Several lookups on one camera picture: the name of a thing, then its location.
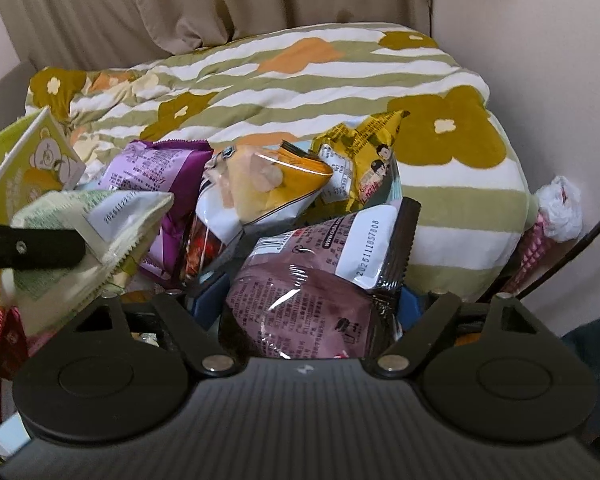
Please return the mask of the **maroon snack bag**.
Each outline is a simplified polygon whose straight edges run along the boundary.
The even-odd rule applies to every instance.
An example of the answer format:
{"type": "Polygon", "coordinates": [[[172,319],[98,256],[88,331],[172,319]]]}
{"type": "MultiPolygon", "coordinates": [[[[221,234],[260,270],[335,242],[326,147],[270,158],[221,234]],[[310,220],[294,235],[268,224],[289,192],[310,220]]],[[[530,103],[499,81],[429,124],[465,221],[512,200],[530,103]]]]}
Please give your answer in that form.
{"type": "Polygon", "coordinates": [[[420,205],[404,197],[262,237],[226,303],[257,354],[358,359],[398,339],[420,205]]]}

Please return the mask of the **pale green snack bag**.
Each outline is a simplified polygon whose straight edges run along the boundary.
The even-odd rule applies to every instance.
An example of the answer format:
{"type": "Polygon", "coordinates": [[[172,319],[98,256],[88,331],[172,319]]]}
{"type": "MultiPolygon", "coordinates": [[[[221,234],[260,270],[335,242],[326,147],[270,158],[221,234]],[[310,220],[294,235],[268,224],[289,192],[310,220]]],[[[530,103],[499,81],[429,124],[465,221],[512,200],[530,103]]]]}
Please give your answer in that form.
{"type": "Polygon", "coordinates": [[[61,249],[62,230],[73,230],[85,255],[69,269],[3,273],[9,299],[20,313],[24,333],[38,336],[56,330],[107,287],[120,289],[114,276],[127,261],[142,258],[171,209],[169,192],[49,192],[18,211],[10,225],[48,231],[50,246],[61,249]]]}

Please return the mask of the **orange white chip bag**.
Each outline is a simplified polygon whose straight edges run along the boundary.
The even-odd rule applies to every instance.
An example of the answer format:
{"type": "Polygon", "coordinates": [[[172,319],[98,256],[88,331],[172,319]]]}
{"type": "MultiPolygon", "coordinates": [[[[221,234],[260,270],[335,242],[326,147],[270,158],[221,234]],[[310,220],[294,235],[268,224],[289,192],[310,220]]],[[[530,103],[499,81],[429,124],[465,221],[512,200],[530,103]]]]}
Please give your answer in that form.
{"type": "Polygon", "coordinates": [[[334,172],[287,141],[278,148],[231,145],[204,166],[181,270],[185,284],[234,252],[246,235],[293,224],[334,172]]]}

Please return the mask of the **purple snack bag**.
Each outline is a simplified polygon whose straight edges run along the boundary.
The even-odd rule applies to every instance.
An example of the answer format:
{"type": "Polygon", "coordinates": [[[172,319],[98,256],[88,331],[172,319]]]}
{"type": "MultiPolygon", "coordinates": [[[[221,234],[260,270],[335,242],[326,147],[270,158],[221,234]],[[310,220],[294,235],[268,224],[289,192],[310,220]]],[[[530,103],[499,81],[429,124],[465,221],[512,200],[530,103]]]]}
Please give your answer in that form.
{"type": "Polygon", "coordinates": [[[212,147],[204,140],[129,143],[97,181],[100,190],[169,192],[173,204],[140,262],[140,270],[168,287],[180,284],[184,244],[198,200],[204,165],[212,147]]]}

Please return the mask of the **yellow snack bag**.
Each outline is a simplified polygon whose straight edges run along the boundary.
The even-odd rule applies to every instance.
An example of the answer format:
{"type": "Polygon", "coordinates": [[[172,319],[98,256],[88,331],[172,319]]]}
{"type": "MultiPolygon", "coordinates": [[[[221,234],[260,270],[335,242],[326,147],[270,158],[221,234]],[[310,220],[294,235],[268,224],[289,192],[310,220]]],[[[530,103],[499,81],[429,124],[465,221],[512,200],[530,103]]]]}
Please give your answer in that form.
{"type": "Polygon", "coordinates": [[[404,110],[370,115],[356,127],[339,124],[313,139],[311,151],[332,168],[332,177],[302,222],[344,216],[370,203],[390,174],[404,115],[404,110]]]}

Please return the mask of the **green cardboard box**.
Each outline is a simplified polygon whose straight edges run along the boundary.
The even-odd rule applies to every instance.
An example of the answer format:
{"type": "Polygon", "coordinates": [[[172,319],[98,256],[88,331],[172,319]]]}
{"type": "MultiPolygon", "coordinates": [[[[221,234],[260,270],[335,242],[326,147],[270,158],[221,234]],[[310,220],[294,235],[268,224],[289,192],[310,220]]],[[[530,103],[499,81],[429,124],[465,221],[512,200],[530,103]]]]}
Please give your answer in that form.
{"type": "Polygon", "coordinates": [[[48,107],[0,131],[0,224],[50,191],[72,190],[85,165],[48,107]]]}

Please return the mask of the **pink patterned cloth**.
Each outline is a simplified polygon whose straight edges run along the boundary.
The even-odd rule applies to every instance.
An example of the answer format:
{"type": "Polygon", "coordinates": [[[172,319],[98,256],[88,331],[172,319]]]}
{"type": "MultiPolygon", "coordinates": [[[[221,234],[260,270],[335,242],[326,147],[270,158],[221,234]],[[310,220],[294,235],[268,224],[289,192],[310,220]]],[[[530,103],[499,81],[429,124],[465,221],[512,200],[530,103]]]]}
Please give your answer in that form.
{"type": "Polygon", "coordinates": [[[546,235],[545,228],[548,222],[539,212],[533,226],[524,232],[524,236],[513,254],[509,263],[510,277],[502,287],[502,292],[513,294],[518,292],[526,279],[540,266],[541,261],[556,245],[556,242],[546,235]]]}

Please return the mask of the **striped floral blanket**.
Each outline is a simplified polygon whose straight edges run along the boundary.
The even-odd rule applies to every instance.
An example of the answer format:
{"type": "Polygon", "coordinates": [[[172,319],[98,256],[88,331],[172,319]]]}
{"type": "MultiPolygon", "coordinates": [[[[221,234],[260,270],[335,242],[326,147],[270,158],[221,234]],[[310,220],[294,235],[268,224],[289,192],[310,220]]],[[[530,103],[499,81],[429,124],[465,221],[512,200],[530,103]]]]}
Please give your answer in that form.
{"type": "Polygon", "coordinates": [[[96,179],[129,142],[306,143],[400,110],[396,164],[419,225],[406,282],[479,298],[529,225],[521,163],[489,110],[483,78],[430,37],[397,24],[321,24],[270,32],[129,68],[46,67],[24,108],[49,108],[96,179]]]}

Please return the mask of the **white plastic bag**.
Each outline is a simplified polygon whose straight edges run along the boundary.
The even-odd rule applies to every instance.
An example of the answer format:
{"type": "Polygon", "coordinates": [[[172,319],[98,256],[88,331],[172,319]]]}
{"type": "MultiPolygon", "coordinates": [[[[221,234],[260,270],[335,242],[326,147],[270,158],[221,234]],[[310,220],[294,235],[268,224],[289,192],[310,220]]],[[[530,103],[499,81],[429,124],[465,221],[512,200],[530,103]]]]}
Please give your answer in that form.
{"type": "Polygon", "coordinates": [[[558,244],[578,238],[582,232],[581,192],[564,176],[556,176],[534,196],[543,218],[543,233],[558,244]]]}

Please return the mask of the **beige curtain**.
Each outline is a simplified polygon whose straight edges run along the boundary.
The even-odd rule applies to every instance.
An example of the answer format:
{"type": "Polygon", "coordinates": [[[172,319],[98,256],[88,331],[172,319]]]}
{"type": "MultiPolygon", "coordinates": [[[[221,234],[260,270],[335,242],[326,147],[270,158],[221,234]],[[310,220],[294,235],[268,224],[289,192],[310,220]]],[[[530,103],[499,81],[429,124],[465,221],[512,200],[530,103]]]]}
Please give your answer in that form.
{"type": "Polygon", "coordinates": [[[428,32],[431,0],[0,0],[20,58],[73,70],[129,67],[265,32],[396,23],[428,32]]]}

